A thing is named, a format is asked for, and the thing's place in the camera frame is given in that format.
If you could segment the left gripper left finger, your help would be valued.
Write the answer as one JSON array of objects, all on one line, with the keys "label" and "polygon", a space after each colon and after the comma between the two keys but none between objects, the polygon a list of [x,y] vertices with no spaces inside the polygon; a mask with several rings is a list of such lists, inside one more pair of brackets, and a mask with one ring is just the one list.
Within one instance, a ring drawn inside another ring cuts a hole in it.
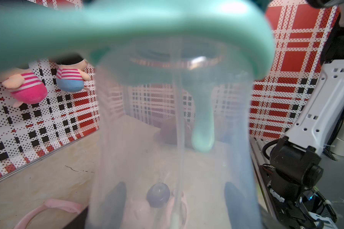
[{"label": "left gripper left finger", "polygon": [[106,196],[101,205],[99,229],[119,229],[123,220],[127,188],[125,182],[119,182]]}]

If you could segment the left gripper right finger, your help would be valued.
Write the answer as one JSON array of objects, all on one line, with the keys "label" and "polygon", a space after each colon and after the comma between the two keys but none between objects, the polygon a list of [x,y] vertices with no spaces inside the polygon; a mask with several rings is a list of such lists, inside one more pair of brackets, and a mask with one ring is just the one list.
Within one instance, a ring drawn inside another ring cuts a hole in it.
[{"label": "left gripper right finger", "polygon": [[231,182],[225,183],[224,197],[232,229],[259,229],[260,212],[258,203],[244,197]]}]

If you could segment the clear baby bottle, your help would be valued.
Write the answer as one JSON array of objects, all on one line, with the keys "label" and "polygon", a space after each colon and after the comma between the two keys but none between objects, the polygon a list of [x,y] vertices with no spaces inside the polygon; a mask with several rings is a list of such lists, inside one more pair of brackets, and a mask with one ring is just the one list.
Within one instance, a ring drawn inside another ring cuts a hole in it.
[{"label": "clear baby bottle", "polygon": [[101,54],[87,229],[262,228],[248,144],[253,66],[197,37]]}]

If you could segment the mint green bottle handle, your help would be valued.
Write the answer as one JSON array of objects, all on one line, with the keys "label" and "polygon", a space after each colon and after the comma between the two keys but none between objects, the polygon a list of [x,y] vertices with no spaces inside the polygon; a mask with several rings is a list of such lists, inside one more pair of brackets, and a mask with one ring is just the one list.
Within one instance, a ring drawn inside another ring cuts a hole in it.
[{"label": "mint green bottle handle", "polygon": [[211,94],[264,78],[275,42],[253,1],[93,1],[81,10],[17,6],[0,13],[0,75],[32,61],[79,54],[120,85],[171,84],[195,104],[191,144],[215,143]]}]

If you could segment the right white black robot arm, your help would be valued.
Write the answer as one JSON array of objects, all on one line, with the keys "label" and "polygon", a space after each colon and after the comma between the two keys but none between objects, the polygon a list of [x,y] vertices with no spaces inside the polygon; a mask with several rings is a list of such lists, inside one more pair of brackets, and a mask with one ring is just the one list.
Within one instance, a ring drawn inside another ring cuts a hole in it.
[{"label": "right white black robot arm", "polygon": [[268,203],[290,229],[333,229],[337,214],[316,188],[324,170],[321,155],[344,121],[344,6],[321,53],[316,87],[299,118],[282,138],[267,143],[259,166]]}]

